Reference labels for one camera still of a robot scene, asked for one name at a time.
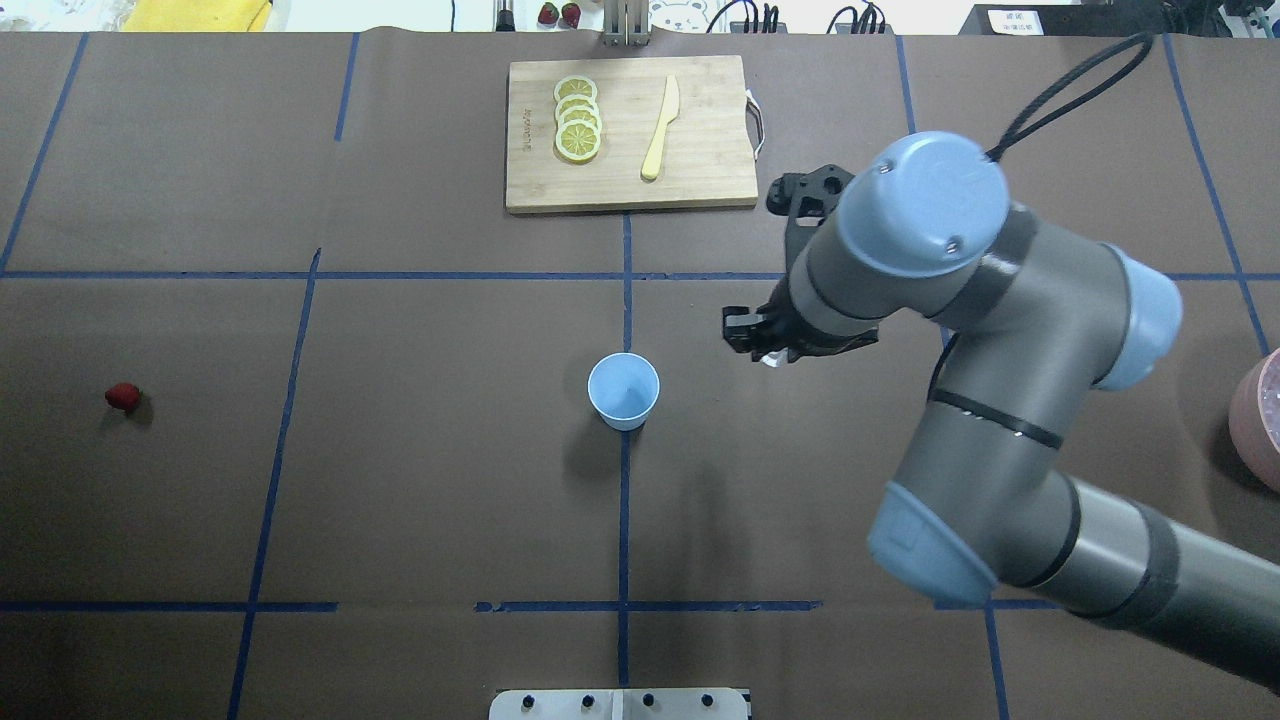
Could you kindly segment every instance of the strawberry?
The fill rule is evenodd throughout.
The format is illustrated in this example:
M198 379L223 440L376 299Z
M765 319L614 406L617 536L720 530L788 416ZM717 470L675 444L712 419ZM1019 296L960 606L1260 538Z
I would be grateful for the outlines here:
M550 3L543 3L543 9L538 13L538 24L553 26L559 19L559 10Z
M142 404L142 391L136 384L116 384L106 391L106 404L116 410L124 410L124 414L128 415Z
M564 24L577 29L577 20L582 19L582 9L577 6L577 3L567 3L561 8L561 18L563 18Z

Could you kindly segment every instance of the white paper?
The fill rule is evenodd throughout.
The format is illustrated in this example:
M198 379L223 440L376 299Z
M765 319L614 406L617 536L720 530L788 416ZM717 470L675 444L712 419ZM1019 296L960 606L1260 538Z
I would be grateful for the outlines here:
M987 18L998 35L1044 35L1036 10L987 10Z

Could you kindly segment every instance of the lime slice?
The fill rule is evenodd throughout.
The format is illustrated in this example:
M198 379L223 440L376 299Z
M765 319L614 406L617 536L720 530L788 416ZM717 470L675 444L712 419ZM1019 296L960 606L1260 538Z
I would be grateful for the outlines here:
M568 110L570 108L590 108L596 113L600 111L600 109L595 106L595 100L591 100L586 95L566 95L559 102L556 104L556 117L559 118L564 114L564 110Z
M600 122L600 113L589 105L575 105L568 110L564 110L559 119L556 120L556 127L563 127L573 120L586 120L595 126L595 129L604 127Z
M600 151L603 133L589 120L570 120L556 131L556 151L570 163L586 163Z
M570 95L585 95L591 100L600 96L600 90L595 87L591 78L582 76L568 76L567 78L556 83L556 101L568 97Z

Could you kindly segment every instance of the yellow towel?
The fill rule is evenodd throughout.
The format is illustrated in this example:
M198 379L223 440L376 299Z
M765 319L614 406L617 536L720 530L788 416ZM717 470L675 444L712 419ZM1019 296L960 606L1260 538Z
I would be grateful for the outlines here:
M271 14L268 0L138 0L125 32L257 32Z

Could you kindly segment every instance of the knife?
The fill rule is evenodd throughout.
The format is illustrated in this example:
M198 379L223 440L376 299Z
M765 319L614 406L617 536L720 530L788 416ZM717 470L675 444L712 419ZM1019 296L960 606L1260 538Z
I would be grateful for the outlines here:
M658 110L658 127L653 131L649 151L640 165L640 177L653 182L662 172L662 150L667 145L667 126L680 114L680 86L676 76L667 76L667 90L662 94L662 110Z

